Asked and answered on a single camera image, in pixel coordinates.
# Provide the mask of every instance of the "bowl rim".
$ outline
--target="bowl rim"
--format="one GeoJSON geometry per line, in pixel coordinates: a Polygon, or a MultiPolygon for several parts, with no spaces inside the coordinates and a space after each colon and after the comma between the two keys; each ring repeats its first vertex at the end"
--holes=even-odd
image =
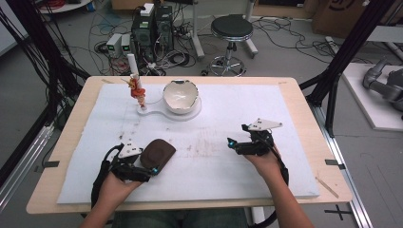
{"type": "Polygon", "coordinates": [[[190,80],[187,80],[187,79],[175,79],[175,80],[172,80],[171,82],[169,82],[169,83],[163,88],[163,99],[165,100],[166,104],[168,105],[168,107],[169,107],[170,109],[173,109],[173,110],[187,110],[187,109],[190,109],[190,108],[192,108],[193,106],[195,106],[196,101],[199,99],[199,89],[198,89],[198,87],[197,87],[193,82],[191,82],[190,80]],[[175,84],[177,84],[177,85],[190,83],[191,85],[193,85],[193,87],[196,88],[196,96],[195,96],[195,99],[193,100],[193,103],[192,103],[190,106],[188,106],[188,107],[172,107],[171,105],[169,105],[168,101],[167,101],[166,98],[165,98],[165,91],[166,91],[166,89],[168,88],[168,86],[171,85],[171,84],[173,84],[173,83],[175,83],[175,84]]]}

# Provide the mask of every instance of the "stool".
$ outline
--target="stool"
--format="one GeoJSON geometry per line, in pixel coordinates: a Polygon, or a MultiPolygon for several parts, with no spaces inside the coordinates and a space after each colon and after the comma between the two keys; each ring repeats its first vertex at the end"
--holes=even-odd
{"type": "Polygon", "coordinates": [[[214,58],[210,63],[210,71],[220,76],[240,76],[246,72],[243,62],[232,56],[237,50],[236,42],[248,40],[253,33],[250,22],[242,15],[222,16],[213,21],[211,32],[214,36],[229,41],[225,56],[214,58]]]}

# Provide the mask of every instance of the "brown sponge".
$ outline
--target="brown sponge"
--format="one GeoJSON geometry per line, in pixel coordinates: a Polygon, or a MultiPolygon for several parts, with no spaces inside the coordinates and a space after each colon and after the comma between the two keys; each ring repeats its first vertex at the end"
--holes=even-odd
{"type": "Polygon", "coordinates": [[[151,142],[140,156],[140,162],[144,168],[156,169],[155,175],[159,174],[176,149],[168,142],[157,139],[151,142]]]}

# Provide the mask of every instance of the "wooden table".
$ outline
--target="wooden table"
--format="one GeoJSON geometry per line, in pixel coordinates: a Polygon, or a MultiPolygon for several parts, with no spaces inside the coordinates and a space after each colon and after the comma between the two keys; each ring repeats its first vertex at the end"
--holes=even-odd
{"type": "MultiPolygon", "coordinates": [[[[144,84],[168,84],[178,77],[142,77],[144,84]]],[[[317,179],[320,196],[312,199],[298,199],[299,203],[348,202],[352,199],[350,189],[337,165],[327,165],[325,160],[333,160],[327,143],[317,125],[311,109],[307,105],[297,82],[293,78],[273,77],[180,77],[196,85],[278,85],[283,99],[293,119],[306,157],[317,179]]],[[[90,205],[58,204],[68,163],[80,141],[86,121],[103,84],[124,84],[121,77],[90,77],[74,106],[67,124],[55,145],[49,161],[60,161],[58,167],[46,168],[28,203],[30,214],[81,213],[88,212],[90,205]]],[[[156,210],[206,207],[252,207],[273,205],[270,199],[231,199],[206,201],[171,201],[171,202],[131,202],[124,203],[118,210],[156,210]]]]}

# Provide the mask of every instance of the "human hand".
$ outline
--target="human hand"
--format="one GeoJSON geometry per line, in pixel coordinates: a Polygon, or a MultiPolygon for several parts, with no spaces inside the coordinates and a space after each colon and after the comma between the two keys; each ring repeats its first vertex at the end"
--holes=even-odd
{"type": "Polygon", "coordinates": [[[97,204],[115,210],[140,185],[142,182],[139,181],[125,183],[116,178],[112,172],[109,172],[102,184],[97,204]]]}
{"type": "Polygon", "coordinates": [[[262,177],[270,179],[272,177],[281,176],[279,172],[280,165],[273,151],[262,156],[244,155],[244,157],[255,165],[256,170],[262,177]]]}

